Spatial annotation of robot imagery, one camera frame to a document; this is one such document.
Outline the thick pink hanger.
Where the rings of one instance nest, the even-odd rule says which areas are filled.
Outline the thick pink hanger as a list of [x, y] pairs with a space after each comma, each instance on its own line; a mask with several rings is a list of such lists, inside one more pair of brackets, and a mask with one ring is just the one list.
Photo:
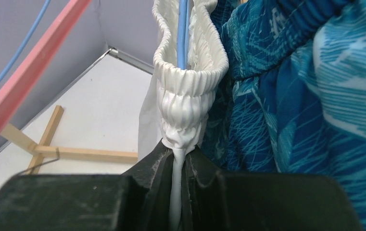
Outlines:
[[0, 89], [0, 133], [48, 67], [56, 52], [90, 4], [71, 0]]

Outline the light blue hanger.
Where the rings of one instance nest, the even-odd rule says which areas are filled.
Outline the light blue hanger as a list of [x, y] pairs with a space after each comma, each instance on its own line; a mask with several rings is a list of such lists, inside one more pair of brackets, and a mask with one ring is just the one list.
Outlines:
[[19, 58], [19, 56], [21, 55], [22, 51], [24, 50], [24, 48], [26, 47], [26, 45], [28, 44], [29, 40], [31, 39], [31, 37], [33, 36], [36, 28], [38, 27], [41, 19], [43, 18], [49, 4], [50, 4], [51, 0], [46, 0], [40, 10], [40, 12], [38, 13], [35, 21], [33, 22], [30, 30], [28, 31], [27, 35], [25, 36], [24, 40], [21, 42], [20, 46], [18, 47], [18, 49], [16, 50], [16, 52], [14, 53], [14, 55], [12, 56], [12, 58], [10, 59], [10, 61], [6, 64], [6, 66], [3, 68], [3, 70], [0, 73], [0, 83], [1, 81], [7, 76], [8, 72], [10, 71], [10, 69], [12, 68], [12, 66], [14, 65], [14, 63], [17, 61], [17, 59]]
[[179, 0], [177, 25], [177, 67], [187, 69], [189, 50], [189, 1]]

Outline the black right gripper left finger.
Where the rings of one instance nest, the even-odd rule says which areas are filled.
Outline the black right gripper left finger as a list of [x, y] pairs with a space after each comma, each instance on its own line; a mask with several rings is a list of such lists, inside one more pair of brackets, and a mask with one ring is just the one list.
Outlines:
[[166, 231], [173, 153], [158, 144], [122, 175], [16, 175], [0, 231]]

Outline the white shorts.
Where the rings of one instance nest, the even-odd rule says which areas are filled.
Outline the white shorts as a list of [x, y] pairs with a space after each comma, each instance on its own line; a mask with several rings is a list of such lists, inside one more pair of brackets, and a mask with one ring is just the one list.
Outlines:
[[203, 136], [216, 88], [228, 70], [228, 58], [210, 15], [215, 0], [189, 1], [187, 69], [177, 67], [177, 0], [156, 0], [152, 13], [159, 46], [154, 71], [139, 115], [138, 158], [158, 142], [173, 151], [168, 230], [176, 231], [182, 211], [182, 168], [185, 156]]

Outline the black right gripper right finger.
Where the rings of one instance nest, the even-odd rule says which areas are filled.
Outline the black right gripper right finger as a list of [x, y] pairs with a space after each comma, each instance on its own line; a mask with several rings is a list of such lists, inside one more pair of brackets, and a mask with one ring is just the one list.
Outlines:
[[361, 231], [342, 187], [310, 174], [221, 170], [199, 148], [183, 168], [187, 231]]

